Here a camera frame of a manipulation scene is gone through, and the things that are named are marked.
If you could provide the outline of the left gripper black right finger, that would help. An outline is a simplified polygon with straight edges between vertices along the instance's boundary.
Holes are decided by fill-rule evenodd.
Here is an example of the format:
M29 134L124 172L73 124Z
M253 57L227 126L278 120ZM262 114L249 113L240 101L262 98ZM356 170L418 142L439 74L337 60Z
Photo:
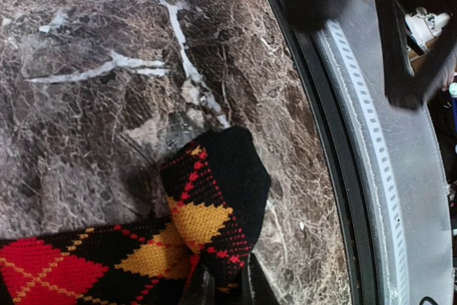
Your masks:
M258 259L251 253L241 272L241 304L279 305Z

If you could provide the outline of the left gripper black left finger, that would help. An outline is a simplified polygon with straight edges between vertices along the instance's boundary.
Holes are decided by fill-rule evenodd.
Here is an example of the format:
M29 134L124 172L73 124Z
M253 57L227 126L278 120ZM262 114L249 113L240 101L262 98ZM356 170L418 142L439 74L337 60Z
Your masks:
M204 265L198 265L183 292L180 305L214 305L215 279Z

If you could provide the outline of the black red yellow argyle sock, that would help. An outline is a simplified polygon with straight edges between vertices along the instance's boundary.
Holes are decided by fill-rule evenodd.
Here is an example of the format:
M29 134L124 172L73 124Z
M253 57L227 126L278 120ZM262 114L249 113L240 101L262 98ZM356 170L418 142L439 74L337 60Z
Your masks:
M251 133L207 131L161 167L169 214L1 242L3 304L179 304L198 265L241 304L271 179Z

